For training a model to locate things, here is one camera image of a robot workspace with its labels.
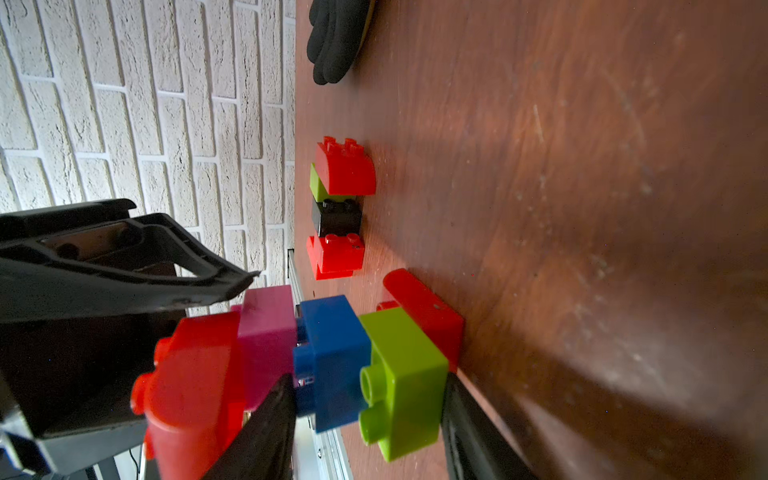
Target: lime green toy brick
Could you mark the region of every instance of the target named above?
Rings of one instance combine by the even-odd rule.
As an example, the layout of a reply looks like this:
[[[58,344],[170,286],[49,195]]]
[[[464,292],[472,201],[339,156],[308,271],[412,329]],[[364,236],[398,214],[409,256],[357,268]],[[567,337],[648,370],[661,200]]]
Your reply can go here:
[[[310,190],[312,191],[312,196],[315,197],[315,201],[320,203],[322,203],[326,198],[329,198],[335,202],[343,202],[344,200],[350,198],[355,200],[354,195],[328,195],[328,191],[326,190],[325,185],[323,185],[320,177],[317,176],[315,164],[310,165]]]
[[[360,316],[371,339],[371,365],[360,370],[369,405],[359,416],[362,440],[387,462],[437,441],[448,359],[402,308]]]

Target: toy brick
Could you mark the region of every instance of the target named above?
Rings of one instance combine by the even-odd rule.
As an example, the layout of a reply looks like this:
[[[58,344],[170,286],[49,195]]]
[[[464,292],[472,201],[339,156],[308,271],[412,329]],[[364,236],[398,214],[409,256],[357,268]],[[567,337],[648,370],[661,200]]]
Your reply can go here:
[[[355,200],[355,195],[328,195],[325,185],[317,176],[317,170],[315,170],[315,164],[310,165],[310,190],[312,196],[315,197],[316,202],[322,203],[323,200],[329,198],[336,202],[343,202],[344,200]]]
[[[464,318],[404,268],[387,273],[383,284],[385,302],[379,305],[386,308],[383,303],[392,306],[390,302],[397,302],[448,358],[449,370],[455,373],[462,350]]]
[[[317,432],[355,422],[366,407],[360,369],[369,365],[371,342],[344,296],[301,303],[307,344],[293,350],[297,416],[315,414]]]
[[[348,272],[333,272],[323,273],[320,271],[320,265],[317,262],[317,255],[315,254],[315,239],[317,237],[309,237],[306,239],[306,254],[310,257],[310,267],[315,276],[315,280],[331,280],[334,278],[347,278],[354,274],[354,271]]]
[[[389,310],[389,309],[392,309],[392,308],[397,308],[399,306],[400,306],[400,304],[397,303],[395,300],[387,300],[385,302],[380,302],[380,303],[376,304],[376,311],[380,312],[382,310]]]
[[[338,235],[343,237],[348,233],[360,233],[362,210],[354,200],[335,202],[325,199],[322,203],[315,202],[312,206],[312,223],[318,237]]]
[[[346,237],[326,235],[315,238],[313,247],[321,273],[360,270],[366,254],[366,246],[356,233],[350,233]]]
[[[246,290],[237,330],[245,410],[257,409],[280,377],[293,373],[296,336],[290,285]]]
[[[238,321],[232,312],[182,319],[157,343],[155,371],[134,384],[131,408],[147,417],[147,451],[164,479],[202,477],[240,431]]]
[[[315,169],[331,195],[373,195],[376,192],[373,162],[362,145],[351,138],[341,145],[333,137],[324,137],[323,142],[317,144]]]
[[[448,359],[402,308],[360,317],[371,339],[371,365],[360,370],[369,408],[362,440],[379,443],[387,462],[437,441]]]

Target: black glove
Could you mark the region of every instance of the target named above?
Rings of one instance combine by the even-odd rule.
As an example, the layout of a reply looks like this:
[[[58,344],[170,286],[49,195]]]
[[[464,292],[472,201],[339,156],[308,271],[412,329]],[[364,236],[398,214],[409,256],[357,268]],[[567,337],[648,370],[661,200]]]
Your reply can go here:
[[[315,64],[315,83],[337,83],[355,61],[374,0],[314,0],[306,55]]]

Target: wooden table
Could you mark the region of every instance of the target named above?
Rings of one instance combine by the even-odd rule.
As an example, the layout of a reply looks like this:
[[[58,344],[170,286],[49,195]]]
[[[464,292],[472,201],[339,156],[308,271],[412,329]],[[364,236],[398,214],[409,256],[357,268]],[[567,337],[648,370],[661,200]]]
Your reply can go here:
[[[316,86],[297,29],[296,251],[372,311],[407,266],[466,319],[461,368],[541,478],[762,478],[768,9],[756,1],[379,0]],[[323,135],[375,165],[365,268],[315,282]],[[357,478],[444,478],[442,445]]]

